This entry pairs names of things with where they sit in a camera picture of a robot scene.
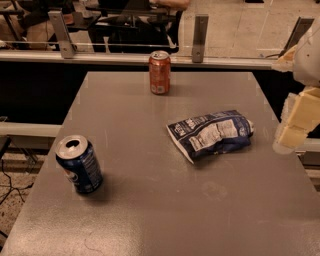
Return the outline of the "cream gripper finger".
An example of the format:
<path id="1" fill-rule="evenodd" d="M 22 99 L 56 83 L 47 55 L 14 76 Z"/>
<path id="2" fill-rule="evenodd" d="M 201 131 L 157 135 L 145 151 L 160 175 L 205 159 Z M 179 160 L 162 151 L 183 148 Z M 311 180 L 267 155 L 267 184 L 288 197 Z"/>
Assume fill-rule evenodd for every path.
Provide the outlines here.
<path id="1" fill-rule="evenodd" d="M 297 48 L 296 45 L 291 47 L 283 56 L 278 58 L 271 65 L 271 68 L 279 72 L 292 72 L 296 48 Z"/>
<path id="2" fill-rule="evenodd" d="M 278 154 L 292 153 L 319 124 L 320 89 L 307 86 L 299 94 L 289 93 L 275 132 L 273 150 Z"/>

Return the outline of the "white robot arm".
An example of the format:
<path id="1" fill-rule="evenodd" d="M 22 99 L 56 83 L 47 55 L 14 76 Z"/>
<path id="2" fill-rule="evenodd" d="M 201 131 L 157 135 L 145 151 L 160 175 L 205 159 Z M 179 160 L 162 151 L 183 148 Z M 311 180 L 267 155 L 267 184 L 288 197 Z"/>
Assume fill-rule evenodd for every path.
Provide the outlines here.
<path id="1" fill-rule="evenodd" d="M 275 132 L 273 150 L 290 154 L 301 146 L 308 134 L 320 124 L 320 18 L 272 64 L 272 69 L 290 71 L 304 85 L 299 94 L 289 93 Z"/>

